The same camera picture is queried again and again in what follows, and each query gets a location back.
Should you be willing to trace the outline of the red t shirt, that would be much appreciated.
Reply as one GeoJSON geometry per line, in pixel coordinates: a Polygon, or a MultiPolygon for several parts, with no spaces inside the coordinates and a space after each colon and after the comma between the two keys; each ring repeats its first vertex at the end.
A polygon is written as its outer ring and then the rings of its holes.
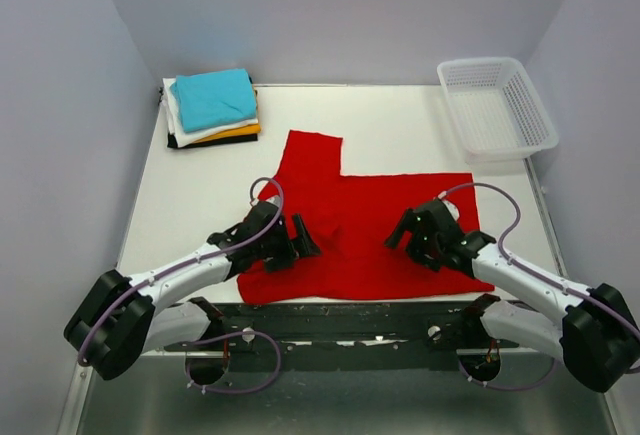
{"type": "Polygon", "coordinates": [[[267,304],[305,297],[394,300],[491,292],[491,284],[420,266],[385,239],[407,208],[471,181],[469,173],[344,175],[342,141],[291,131],[275,179],[286,216],[302,216],[322,253],[272,273],[257,264],[238,276],[241,298],[267,304]]]}

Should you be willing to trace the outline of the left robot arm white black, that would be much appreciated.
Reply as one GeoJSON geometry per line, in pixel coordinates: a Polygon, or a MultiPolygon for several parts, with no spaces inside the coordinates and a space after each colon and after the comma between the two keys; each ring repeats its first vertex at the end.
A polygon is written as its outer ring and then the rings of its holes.
{"type": "Polygon", "coordinates": [[[290,233],[280,198],[257,201],[241,222],[211,234],[172,263],[134,275],[116,269],[100,275],[63,331],[78,364],[112,380],[141,354],[162,346],[187,342],[214,348],[222,327],[190,295],[256,264],[274,272],[320,255],[302,217],[295,214],[292,221],[290,233]]]}

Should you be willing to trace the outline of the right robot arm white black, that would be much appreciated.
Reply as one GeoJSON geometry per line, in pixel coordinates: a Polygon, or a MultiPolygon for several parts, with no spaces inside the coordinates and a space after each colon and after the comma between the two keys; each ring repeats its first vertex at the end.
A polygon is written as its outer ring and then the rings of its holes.
{"type": "Polygon", "coordinates": [[[433,334],[441,347],[513,342],[551,357],[598,393],[638,372],[639,328],[614,287],[589,287],[517,260],[491,235],[464,231],[455,206],[441,198],[406,209],[385,245],[394,249],[403,238],[413,262],[433,271],[451,269],[517,299],[478,297],[452,327],[433,334]]]}

